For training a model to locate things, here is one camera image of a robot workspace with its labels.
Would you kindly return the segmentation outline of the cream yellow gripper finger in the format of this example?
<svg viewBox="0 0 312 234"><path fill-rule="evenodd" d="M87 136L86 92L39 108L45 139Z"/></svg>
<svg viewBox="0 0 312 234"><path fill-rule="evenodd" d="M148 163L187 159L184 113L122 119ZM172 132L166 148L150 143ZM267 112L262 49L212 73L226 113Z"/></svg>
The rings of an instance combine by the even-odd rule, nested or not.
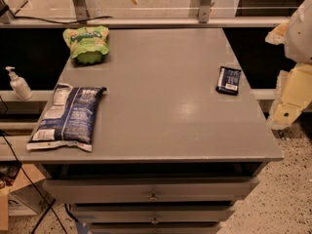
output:
<svg viewBox="0 0 312 234"><path fill-rule="evenodd" d="M272 45L280 45L285 43L285 35L289 23L284 21L271 30L265 37L265 41Z"/></svg>
<svg viewBox="0 0 312 234"><path fill-rule="evenodd" d="M298 63L291 71L281 70L269 110L268 126L273 130L289 127L311 102L312 65Z"/></svg>

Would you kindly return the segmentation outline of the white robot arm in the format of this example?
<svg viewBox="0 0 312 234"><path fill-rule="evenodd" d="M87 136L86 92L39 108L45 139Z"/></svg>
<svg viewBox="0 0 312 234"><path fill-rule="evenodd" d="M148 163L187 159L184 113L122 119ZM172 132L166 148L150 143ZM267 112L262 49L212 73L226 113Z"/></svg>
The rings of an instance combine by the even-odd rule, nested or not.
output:
<svg viewBox="0 0 312 234"><path fill-rule="evenodd" d="M304 0L288 21L265 37L267 43L284 45L285 56L295 62L277 78L275 99L267 124L273 130L289 127L312 102L312 0Z"/></svg>

